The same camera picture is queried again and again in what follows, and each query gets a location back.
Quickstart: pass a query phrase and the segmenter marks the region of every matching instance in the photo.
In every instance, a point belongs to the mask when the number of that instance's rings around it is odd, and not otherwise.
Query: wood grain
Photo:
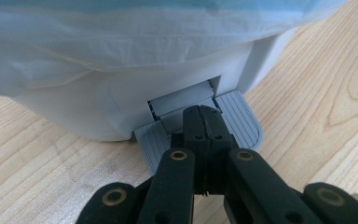
[[[358,1],[300,28],[245,98],[259,152],[290,186],[358,192]],[[135,140],[93,142],[0,97],[0,223],[73,223],[99,187],[147,178]],[[196,197],[194,220],[228,223],[222,197]]]

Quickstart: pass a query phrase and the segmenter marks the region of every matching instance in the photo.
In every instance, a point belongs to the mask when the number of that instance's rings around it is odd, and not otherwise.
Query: gray ridged platform
[[[232,91],[214,98],[216,107],[240,147],[257,149],[262,141],[263,132],[251,107],[239,91]],[[170,148],[172,127],[164,127],[161,120],[135,130],[135,136],[143,151],[149,173],[153,175],[158,168],[161,155]]]

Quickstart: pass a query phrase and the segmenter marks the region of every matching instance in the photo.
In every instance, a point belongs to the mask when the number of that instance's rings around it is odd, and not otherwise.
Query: wooden table
[[[300,28],[245,98],[259,152],[290,186],[358,192],[358,1]],[[134,139],[93,142],[0,97],[0,223],[73,223],[99,187],[148,177]],[[196,197],[194,219],[227,223],[222,197]]]

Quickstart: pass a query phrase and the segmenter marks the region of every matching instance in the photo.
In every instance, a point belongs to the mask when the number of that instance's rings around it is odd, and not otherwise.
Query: plastic bag
[[[344,2],[0,1],[0,94],[189,62],[323,19]]]

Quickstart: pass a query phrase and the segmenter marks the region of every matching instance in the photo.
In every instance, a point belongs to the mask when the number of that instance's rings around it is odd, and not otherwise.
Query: wooden surface
[[[358,1],[299,29],[245,97],[264,129],[259,152],[290,186],[358,192]],[[0,97],[0,223],[73,223],[102,185],[147,178],[135,140],[93,142]],[[228,222],[221,197],[195,205],[195,223]]]

